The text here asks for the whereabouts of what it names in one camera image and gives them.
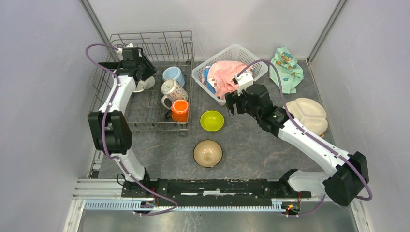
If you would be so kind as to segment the cream plate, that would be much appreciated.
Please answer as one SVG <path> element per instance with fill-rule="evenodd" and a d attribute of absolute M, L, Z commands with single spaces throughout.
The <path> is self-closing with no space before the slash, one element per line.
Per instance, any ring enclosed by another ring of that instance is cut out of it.
<path fill-rule="evenodd" d="M 324 137 L 328 129 L 327 113 L 317 101 L 309 98 L 297 98 L 286 103 L 291 114 L 314 134 Z"/>

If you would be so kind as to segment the orange mug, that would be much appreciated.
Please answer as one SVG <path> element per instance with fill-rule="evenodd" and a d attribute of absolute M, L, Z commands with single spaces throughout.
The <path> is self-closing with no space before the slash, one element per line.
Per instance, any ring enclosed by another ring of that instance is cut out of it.
<path fill-rule="evenodd" d="M 166 119 L 174 122 L 187 122 L 189 118 L 189 103 L 187 100 L 179 99 L 173 102 L 171 109 L 165 114 Z"/>

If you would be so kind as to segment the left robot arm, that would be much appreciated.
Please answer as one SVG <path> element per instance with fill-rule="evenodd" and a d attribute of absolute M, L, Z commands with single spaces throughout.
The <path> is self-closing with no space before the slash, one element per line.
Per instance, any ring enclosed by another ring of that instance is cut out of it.
<path fill-rule="evenodd" d="M 150 78 L 156 70 L 140 47 L 110 48 L 121 51 L 123 59 L 119 62 L 92 61 L 113 78 L 113 86 L 101 108 L 88 115 L 92 140 L 95 148 L 121 169 L 125 180 L 123 188 L 146 197 L 153 193 L 152 184 L 146 168 L 132 150 L 132 132 L 124 112 L 137 84 Z"/>

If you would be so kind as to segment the light blue cup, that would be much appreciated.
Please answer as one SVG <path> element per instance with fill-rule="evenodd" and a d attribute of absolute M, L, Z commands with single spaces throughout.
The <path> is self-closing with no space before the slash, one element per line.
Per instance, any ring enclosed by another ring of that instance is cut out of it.
<path fill-rule="evenodd" d="M 164 70 L 162 73 L 163 81 L 175 80 L 181 87 L 185 85 L 184 75 L 182 70 L 177 66 L 172 66 Z"/>

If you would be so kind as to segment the white floral mug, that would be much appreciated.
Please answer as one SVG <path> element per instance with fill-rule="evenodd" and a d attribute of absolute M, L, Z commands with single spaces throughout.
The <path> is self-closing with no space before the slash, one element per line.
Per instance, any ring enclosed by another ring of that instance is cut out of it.
<path fill-rule="evenodd" d="M 171 109 L 172 103 L 176 100 L 183 99 L 187 101 L 189 99 L 188 92 L 173 79 L 164 81 L 161 92 L 163 94 L 161 103 L 167 109 Z"/>

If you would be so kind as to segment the white deep plate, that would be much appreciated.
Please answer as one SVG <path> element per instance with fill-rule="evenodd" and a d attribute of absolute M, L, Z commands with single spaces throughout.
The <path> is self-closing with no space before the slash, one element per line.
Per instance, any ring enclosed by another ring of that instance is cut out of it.
<path fill-rule="evenodd" d="M 148 90 L 152 88 L 155 85 L 156 81 L 154 76 L 149 77 L 147 80 L 139 81 L 138 84 L 136 85 L 136 88 L 134 89 L 133 93 L 140 93 L 145 90 Z"/>

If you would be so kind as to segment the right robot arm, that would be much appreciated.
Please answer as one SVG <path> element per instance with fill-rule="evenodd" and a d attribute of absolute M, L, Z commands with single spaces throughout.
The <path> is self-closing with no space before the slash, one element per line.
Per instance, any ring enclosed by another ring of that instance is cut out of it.
<path fill-rule="evenodd" d="M 283 196 L 302 191 L 325 194 L 341 206 L 373 198 L 366 157 L 358 151 L 350 154 L 312 133 L 285 106 L 275 106 L 264 85 L 227 93 L 225 99 L 230 115 L 249 114 L 262 130 L 298 148 L 322 168 L 322 172 L 289 171 L 279 184 Z"/>

